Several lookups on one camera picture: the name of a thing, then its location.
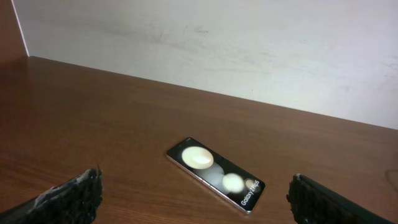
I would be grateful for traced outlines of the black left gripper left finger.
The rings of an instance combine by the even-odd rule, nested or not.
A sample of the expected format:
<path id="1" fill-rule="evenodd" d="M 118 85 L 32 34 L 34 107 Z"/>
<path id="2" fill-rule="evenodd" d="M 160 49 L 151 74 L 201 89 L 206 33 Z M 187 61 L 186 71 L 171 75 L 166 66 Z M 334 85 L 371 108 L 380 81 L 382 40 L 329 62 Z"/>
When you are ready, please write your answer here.
<path id="1" fill-rule="evenodd" d="M 102 170 L 88 169 L 1 213 L 1 224 L 92 223 L 102 203 Z"/>

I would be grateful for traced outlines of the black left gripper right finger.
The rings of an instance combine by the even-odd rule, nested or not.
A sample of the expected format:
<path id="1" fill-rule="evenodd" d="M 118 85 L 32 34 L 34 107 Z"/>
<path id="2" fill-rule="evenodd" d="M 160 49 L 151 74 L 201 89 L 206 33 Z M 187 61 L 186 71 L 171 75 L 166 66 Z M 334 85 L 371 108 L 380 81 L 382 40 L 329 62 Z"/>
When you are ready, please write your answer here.
<path id="1" fill-rule="evenodd" d="M 302 174 L 293 176 L 286 198 L 296 223 L 392 223 Z"/>

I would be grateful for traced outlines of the black Galaxy flip phone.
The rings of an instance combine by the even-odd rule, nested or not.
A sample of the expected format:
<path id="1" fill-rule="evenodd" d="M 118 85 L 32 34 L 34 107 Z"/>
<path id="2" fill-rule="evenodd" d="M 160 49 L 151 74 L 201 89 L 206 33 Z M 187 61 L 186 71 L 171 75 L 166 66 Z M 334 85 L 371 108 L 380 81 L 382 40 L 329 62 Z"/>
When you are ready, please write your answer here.
<path id="1" fill-rule="evenodd" d="M 266 188 L 265 182 L 191 137 L 166 152 L 186 173 L 245 214 L 250 214 Z"/>

